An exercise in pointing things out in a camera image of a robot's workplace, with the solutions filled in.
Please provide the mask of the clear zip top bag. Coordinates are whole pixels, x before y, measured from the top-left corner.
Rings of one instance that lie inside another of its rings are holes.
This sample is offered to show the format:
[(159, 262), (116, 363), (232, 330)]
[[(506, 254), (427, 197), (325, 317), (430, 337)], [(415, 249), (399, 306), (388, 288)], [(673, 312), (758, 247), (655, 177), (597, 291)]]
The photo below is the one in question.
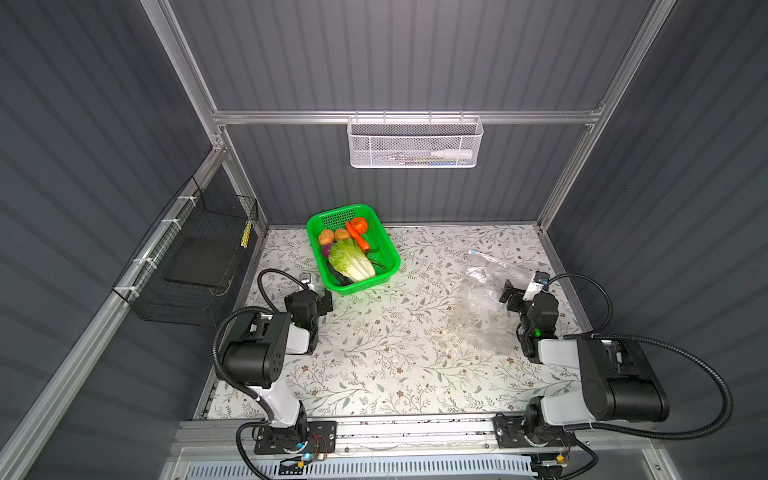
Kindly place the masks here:
[(533, 270), (471, 250), (454, 294), (451, 325), (457, 336), (495, 355), (510, 354), (519, 346), (515, 331), (519, 314), (500, 302), (506, 281), (526, 290)]

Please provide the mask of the red tomato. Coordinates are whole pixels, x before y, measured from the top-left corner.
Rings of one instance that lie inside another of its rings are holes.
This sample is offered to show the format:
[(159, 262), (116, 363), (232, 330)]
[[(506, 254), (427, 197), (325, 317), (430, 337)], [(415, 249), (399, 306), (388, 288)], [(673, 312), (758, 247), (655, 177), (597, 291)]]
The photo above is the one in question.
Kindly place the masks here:
[(350, 221), (350, 225), (357, 231), (358, 234), (362, 235), (365, 234), (368, 229), (369, 225), (365, 218), (363, 217), (355, 217)]

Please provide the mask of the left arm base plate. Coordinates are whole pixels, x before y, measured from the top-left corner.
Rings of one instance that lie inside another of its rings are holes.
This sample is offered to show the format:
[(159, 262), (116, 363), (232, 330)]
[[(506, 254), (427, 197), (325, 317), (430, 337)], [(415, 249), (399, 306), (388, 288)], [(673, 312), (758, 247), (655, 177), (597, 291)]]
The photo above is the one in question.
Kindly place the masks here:
[(260, 427), (255, 437), (256, 455), (333, 453), (338, 423), (309, 421), (289, 428)]

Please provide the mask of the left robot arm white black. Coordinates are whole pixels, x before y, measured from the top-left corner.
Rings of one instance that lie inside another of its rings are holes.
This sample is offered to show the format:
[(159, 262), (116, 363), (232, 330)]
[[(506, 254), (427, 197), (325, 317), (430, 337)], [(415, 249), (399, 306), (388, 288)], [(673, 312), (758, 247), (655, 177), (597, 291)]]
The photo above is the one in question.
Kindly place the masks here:
[(290, 393), (283, 368), (290, 356), (315, 351), (319, 320), (333, 310), (332, 295), (328, 290), (300, 290), (285, 298), (285, 307), (233, 311), (216, 330), (212, 358), (217, 378), (254, 400), (267, 426), (298, 429), (306, 422), (306, 412)]

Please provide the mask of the orange carrot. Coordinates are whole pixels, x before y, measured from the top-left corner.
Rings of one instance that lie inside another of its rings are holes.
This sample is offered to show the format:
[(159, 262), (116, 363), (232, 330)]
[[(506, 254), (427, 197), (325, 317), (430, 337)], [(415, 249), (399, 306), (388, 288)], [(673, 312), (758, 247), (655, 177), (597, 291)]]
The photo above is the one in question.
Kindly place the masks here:
[(346, 223), (346, 230), (350, 234), (350, 236), (357, 242), (360, 249), (367, 254), (370, 251), (370, 245), (369, 243), (363, 239), (361, 234), (357, 231), (354, 225), (352, 225), (350, 222)]

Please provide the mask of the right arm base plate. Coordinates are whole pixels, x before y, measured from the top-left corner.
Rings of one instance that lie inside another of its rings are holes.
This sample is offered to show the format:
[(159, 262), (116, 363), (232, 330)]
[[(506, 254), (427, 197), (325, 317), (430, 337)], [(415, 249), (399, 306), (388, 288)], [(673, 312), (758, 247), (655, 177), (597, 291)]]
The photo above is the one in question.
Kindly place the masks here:
[(523, 414), (497, 413), (492, 418), (493, 433), (500, 448), (562, 447), (569, 450), (574, 443), (561, 427)]

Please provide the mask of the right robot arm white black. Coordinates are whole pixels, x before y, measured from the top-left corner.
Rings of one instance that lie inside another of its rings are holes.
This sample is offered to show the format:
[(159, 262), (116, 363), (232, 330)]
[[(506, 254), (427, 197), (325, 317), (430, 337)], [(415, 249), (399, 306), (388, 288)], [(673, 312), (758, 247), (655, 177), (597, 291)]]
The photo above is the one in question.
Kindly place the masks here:
[(580, 388), (558, 399), (537, 396), (521, 421), (533, 437), (553, 427), (596, 421), (660, 422), (670, 406), (645, 353), (634, 340), (601, 340), (591, 333), (558, 338), (559, 301), (545, 289), (549, 276), (538, 272), (524, 289), (507, 280), (499, 301), (520, 317), (516, 338), (532, 363), (579, 372)]

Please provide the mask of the green plastic basket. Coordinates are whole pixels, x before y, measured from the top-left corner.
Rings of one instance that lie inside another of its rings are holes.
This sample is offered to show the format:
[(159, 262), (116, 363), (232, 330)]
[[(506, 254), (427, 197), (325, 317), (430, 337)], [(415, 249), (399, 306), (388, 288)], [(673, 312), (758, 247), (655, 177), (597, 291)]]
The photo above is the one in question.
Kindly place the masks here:
[(306, 224), (325, 286), (351, 295), (387, 282), (401, 258), (374, 209), (355, 204), (311, 217)]

